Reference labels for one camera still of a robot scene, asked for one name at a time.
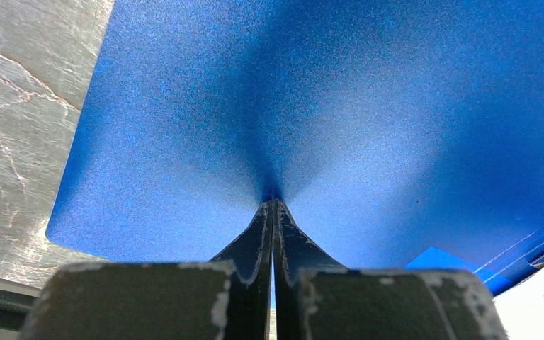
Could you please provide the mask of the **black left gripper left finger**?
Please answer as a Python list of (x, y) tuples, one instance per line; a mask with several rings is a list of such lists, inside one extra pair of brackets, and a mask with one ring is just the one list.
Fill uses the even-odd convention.
[(21, 339), (267, 339), (273, 204), (209, 261), (76, 263), (50, 279)]

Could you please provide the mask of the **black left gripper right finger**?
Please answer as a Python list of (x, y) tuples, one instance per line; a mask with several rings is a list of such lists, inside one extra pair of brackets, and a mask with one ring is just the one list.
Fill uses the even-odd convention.
[(349, 269), (271, 203), (279, 339), (505, 339), (492, 294), (454, 269)]

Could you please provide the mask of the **blue plastic folder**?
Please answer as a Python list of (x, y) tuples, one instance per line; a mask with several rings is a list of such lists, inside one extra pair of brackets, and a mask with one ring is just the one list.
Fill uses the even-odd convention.
[(47, 238), (202, 261), (269, 198), (340, 263), (544, 252), (544, 1), (116, 1)]

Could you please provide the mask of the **white printed paper stack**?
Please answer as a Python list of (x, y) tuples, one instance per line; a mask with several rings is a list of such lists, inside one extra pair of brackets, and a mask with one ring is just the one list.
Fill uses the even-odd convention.
[(544, 267), (494, 299), (509, 339), (544, 339)]

